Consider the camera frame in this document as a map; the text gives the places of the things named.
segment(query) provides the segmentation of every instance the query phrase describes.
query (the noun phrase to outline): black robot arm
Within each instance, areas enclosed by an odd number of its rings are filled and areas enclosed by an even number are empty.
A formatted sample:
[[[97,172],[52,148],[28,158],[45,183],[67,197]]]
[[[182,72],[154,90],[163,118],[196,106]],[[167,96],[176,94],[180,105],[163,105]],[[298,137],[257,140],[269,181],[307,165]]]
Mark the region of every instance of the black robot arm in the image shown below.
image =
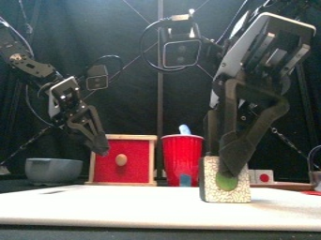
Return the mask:
[[[39,96],[49,98],[48,114],[52,124],[91,151],[104,156],[109,146],[97,112],[80,98],[80,87],[73,77],[63,78],[55,67],[32,59],[30,49],[12,33],[9,24],[0,22],[0,55],[6,64],[29,74],[24,82]]]

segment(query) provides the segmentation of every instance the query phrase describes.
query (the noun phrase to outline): small box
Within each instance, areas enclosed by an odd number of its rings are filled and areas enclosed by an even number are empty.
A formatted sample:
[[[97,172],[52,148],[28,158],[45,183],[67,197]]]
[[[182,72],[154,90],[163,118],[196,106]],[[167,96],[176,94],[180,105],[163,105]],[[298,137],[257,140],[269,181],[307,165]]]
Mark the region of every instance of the small box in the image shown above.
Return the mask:
[[[89,181],[92,185],[155,186],[154,135],[107,135],[109,153],[91,153]]]

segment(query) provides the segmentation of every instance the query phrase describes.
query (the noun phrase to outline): cup rim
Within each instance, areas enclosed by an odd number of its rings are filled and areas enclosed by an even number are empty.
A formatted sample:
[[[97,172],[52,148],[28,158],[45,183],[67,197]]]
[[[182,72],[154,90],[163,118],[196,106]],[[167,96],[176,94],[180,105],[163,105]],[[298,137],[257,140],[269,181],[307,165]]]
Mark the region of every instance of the cup rim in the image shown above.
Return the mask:
[[[175,138],[175,137],[192,137],[192,138],[196,138],[196,139],[202,139],[204,140],[203,137],[198,136],[198,135],[192,135],[192,134],[171,134],[171,135],[166,135],[163,136],[160,139],[167,139],[167,138]]]

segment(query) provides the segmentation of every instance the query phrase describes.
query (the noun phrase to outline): knob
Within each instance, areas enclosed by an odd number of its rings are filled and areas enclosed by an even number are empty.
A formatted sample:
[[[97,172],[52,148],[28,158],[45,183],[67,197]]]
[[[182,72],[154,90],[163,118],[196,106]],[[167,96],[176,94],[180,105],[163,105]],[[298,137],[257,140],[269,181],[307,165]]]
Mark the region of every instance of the knob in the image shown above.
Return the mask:
[[[123,167],[125,164],[127,164],[127,156],[124,154],[119,154],[116,157],[115,157],[115,164],[119,166],[119,167]]]

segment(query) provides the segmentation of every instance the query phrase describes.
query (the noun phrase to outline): gray bowl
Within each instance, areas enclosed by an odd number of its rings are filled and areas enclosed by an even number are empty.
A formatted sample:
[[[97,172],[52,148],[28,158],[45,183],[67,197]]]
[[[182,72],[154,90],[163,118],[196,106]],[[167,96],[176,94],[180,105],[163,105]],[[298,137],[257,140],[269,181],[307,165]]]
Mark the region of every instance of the gray bowl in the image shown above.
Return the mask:
[[[72,183],[83,168],[83,161],[60,158],[26,158],[25,175],[40,186],[59,186]]]

